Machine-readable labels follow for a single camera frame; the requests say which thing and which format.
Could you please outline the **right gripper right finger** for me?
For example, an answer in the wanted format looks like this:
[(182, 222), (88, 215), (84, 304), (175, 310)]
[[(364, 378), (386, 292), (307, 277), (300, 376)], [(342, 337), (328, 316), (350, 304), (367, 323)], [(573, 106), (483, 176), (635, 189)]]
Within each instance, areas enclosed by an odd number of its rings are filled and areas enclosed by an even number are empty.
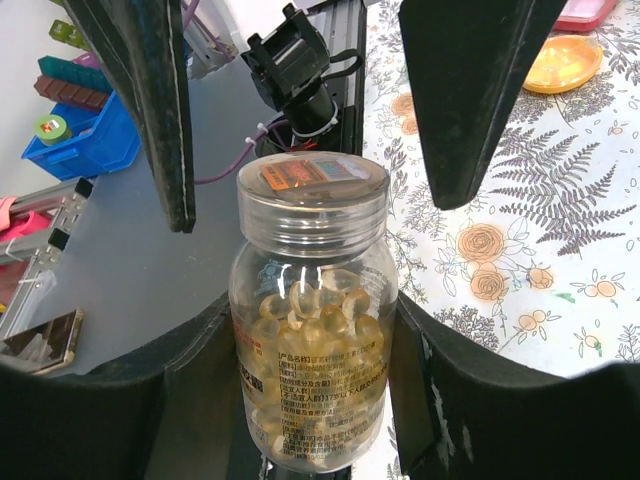
[(413, 479), (635, 479), (639, 369), (564, 379), (469, 340), (400, 295), (391, 401)]

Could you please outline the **floral table mat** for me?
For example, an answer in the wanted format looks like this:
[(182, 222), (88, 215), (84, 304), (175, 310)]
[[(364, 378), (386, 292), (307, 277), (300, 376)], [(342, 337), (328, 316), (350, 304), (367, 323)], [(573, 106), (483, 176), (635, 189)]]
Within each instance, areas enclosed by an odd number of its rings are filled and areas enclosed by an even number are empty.
[(562, 377), (639, 369), (639, 5), (593, 31), (597, 74), (523, 92), (478, 196), (431, 199), (399, 5), (367, 9), (367, 156), (392, 174), (387, 240), (407, 295), (509, 360)]

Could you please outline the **orange pill bottle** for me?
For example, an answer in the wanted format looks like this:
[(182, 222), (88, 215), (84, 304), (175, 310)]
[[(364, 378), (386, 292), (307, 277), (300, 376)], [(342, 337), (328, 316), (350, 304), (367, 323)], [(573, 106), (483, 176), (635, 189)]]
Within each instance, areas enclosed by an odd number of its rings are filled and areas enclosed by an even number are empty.
[(228, 297), (250, 435), (300, 473), (340, 470), (376, 439), (398, 299), (388, 172), (335, 152), (238, 173), (245, 244)]

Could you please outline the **smartphone on floor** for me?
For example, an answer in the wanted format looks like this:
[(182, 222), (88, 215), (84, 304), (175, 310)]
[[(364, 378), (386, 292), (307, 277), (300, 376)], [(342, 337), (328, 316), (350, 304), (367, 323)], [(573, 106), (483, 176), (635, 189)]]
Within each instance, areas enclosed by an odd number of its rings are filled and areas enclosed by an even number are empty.
[(84, 311), (75, 309), (1, 341), (1, 365), (44, 375), (69, 366), (75, 359)]

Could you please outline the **pink rectangular pill box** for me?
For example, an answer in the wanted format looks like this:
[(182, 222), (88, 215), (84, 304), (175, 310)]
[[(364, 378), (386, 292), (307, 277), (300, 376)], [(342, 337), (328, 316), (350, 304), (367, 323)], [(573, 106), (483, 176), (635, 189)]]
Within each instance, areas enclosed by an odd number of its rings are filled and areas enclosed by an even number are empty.
[(607, 18), (617, 3), (617, 0), (568, 0), (553, 29), (577, 33), (590, 32)]

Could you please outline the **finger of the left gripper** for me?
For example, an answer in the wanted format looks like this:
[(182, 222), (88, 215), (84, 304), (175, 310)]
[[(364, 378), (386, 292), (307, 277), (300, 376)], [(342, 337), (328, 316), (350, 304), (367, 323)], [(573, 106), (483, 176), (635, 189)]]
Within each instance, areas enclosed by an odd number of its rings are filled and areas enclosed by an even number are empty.
[(404, 0), (399, 25), (434, 205), (473, 200), (524, 80), (565, 4)]
[(179, 1), (66, 0), (141, 137), (169, 228), (196, 222), (193, 139)]

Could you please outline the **orange round pill container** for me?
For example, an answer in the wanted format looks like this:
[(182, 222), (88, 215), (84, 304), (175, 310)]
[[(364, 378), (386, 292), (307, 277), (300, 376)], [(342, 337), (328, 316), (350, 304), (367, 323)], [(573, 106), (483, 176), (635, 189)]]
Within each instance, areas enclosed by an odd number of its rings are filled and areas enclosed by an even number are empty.
[(553, 95), (568, 92), (598, 73), (603, 49), (591, 37), (559, 35), (547, 39), (532, 64), (523, 88)]

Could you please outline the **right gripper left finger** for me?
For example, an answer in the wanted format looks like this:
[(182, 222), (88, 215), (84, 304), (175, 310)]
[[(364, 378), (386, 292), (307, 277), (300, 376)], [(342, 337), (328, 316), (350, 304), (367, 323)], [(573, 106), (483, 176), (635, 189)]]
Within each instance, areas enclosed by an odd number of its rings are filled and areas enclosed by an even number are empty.
[(84, 375), (1, 369), (4, 479), (222, 479), (238, 393), (230, 305)]

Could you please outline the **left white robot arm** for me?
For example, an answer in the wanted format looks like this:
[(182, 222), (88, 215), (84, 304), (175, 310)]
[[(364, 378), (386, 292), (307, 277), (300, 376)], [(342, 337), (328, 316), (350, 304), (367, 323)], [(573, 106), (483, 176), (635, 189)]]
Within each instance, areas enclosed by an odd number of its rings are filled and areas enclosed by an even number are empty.
[[(183, 13), (177, 1), (68, 1), (67, 14), (132, 116), (169, 227), (196, 221)], [(404, 1), (398, 20), (424, 165), (436, 207), (473, 200), (524, 80), (563, 10), (560, 1)], [(299, 135), (334, 112), (325, 89), (333, 61), (292, 4), (243, 59), (271, 108)]]

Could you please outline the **blue storage bin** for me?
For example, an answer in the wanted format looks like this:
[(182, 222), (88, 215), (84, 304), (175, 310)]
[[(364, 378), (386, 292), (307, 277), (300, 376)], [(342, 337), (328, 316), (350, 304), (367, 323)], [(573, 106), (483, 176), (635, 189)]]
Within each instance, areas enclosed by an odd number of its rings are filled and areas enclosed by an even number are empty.
[(141, 139), (116, 93), (99, 112), (58, 103), (33, 124), (22, 153), (55, 178), (95, 177), (131, 166)]

